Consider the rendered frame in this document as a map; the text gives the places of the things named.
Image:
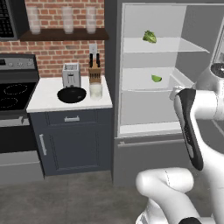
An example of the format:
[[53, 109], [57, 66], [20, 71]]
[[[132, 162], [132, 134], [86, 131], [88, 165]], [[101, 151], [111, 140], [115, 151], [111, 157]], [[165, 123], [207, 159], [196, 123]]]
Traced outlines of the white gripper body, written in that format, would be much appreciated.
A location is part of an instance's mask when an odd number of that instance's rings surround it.
[[176, 94], [178, 94], [183, 88], [181, 86], [176, 86], [172, 89], [170, 93], [170, 99], [173, 101]]

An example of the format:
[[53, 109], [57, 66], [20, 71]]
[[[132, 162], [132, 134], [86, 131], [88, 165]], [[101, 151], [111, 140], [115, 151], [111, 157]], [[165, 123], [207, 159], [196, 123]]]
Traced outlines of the glass fridge shelf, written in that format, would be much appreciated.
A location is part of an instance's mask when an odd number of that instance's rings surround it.
[[[154, 82], [152, 75], [162, 77]], [[124, 68], [122, 90], [171, 89], [174, 86], [191, 87], [193, 82], [175, 67]]]
[[158, 38], [156, 43], [144, 41], [142, 38], [125, 38], [123, 51], [125, 53], [209, 53], [207, 49], [183, 38]]

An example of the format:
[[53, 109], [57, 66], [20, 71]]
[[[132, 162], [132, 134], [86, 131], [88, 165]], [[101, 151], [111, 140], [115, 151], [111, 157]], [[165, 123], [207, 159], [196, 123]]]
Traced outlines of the grey open fridge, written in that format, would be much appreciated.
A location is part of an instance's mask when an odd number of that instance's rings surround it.
[[[181, 134], [171, 89], [122, 90], [124, 68], [175, 67], [193, 84], [224, 62], [224, 0], [105, 0], [105, 77], [114, 109], [114, 138]], [[123, 51], [125, 38], [182, 38], [209, 52]]]

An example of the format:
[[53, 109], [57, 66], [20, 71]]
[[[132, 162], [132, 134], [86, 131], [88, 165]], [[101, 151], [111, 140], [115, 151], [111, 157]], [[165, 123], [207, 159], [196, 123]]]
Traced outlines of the white glass of lemonade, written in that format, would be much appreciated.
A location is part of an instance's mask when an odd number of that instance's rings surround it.
[[102, 84], [91, 83], [89, 85], [89, 92], [92, 100], [100, 100], [102, 98]]

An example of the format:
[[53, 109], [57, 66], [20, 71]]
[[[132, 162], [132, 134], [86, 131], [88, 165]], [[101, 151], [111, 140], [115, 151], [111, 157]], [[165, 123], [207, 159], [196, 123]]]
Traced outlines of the black bowl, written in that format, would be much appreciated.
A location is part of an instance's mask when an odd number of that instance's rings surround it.
[[86, 95], [87, 92], [82, 87], [65, 87], [57, 93], [58, 98], [65, 103], [81, 102]]

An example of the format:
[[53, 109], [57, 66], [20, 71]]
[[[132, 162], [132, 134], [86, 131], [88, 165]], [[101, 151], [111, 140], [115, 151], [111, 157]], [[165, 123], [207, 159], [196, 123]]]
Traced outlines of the green lettuce head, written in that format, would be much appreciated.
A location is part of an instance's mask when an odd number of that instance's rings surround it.
[[147, 30], [144, 35], [143, 35], [143, 40], [148, 41], [150, 43], [156, 44], [157, 43], [157, 38], [154, 34], [153, 31]]

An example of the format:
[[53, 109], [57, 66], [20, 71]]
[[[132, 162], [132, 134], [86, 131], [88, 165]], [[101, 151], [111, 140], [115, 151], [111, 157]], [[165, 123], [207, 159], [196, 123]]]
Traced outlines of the grey freezer drawer front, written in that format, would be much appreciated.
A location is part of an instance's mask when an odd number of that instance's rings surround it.
[[133, 136], [114, 141], [114, 186], [135, 186], [139, 172], [169, 167], [193, 170], [181, 134]]

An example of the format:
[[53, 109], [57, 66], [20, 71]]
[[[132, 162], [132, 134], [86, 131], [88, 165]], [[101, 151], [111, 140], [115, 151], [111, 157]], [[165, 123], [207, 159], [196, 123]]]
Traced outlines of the wooden knife block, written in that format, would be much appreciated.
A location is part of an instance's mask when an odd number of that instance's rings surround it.
[[102, 82], [102, 70], [97, 68], [89, 68], [88, 69], [88, 77], [89, 77], [89, 83], [101, 83]]

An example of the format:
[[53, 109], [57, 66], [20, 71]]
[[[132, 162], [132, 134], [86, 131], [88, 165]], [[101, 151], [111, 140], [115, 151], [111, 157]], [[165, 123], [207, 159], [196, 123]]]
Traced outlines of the silver toaster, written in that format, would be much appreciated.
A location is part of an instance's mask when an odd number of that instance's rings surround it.
[[78, 63], [65, 63], [62, 69], [64, 88], [81, 86], [81, 70]]

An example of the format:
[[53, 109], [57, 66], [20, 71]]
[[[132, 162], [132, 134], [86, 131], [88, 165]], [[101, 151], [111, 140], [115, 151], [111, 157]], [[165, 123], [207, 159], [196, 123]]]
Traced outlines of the clear glass jar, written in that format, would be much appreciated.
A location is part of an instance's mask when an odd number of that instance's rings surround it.
[[29, 6], [27, 9], [27, 17], [29, 21], [29, 26], [32, 34], [40, 34], [40, 21], [39, 12], [37, 6]]
[[86, 8], [86, 28], [88, 34], [94, 34], [96, 32], [96, 8]]
[[63, 28], [66, 34], [74, 31], [73, 9], [70, 6], [62, 8]]

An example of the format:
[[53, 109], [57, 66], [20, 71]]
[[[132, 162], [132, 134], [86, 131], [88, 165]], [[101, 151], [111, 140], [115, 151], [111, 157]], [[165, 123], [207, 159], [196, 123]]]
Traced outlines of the dark blue cupboard door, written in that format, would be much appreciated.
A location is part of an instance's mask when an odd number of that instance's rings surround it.
[[[39, 134], [44, 135], [44, 156]], [[108, 125], [57, 127], [36, 131], [46, 176], [107, 171], [111, 167], [111, 128]]]

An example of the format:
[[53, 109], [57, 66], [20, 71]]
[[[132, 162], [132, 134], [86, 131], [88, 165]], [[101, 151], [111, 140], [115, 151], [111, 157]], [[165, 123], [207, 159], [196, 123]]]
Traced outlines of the dark blue drawer front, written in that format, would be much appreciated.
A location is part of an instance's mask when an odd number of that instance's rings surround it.
[[[65, 117], [76, 117], [79, 116], [79, 122], [65, 122]], [[96, 112], [93, 109], [84, 110], [67, 110], [58, 112], [49, 112], [47, 118], [50, 125], [62, 125], [62, 124], [83, 124], [83, 123], [95, 123]]]

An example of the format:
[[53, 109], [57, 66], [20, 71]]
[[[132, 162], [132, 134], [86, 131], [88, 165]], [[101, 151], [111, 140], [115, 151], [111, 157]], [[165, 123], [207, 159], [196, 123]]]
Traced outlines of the black and silver stove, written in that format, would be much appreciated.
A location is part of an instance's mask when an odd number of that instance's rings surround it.
[[0, 185], [44, 178], [26, 111], [38, 82], [33, 54], [0, 53]]

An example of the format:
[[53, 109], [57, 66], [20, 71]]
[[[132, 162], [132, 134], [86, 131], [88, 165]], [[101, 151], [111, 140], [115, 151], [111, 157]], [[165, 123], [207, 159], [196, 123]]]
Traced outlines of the black microwave oven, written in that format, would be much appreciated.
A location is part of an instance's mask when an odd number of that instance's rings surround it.
[[0, 0], [0, 41], [19, 40], [29, 30], [25, 0]]

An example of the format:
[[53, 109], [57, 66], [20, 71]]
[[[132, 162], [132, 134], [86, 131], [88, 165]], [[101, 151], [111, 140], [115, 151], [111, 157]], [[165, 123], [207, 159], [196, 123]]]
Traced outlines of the dark wooden wall shelf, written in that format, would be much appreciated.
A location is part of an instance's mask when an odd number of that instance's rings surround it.
[[104, 28], [97, 28], [89, 34], [85, 28], [76, 28], [73, 33], [66, 34], [63, 29], [42, 29], [40, 34], [27, 31], [21, 36], [21, 41], [76, 41], [76, 40], [108, 40], [109, 35]]

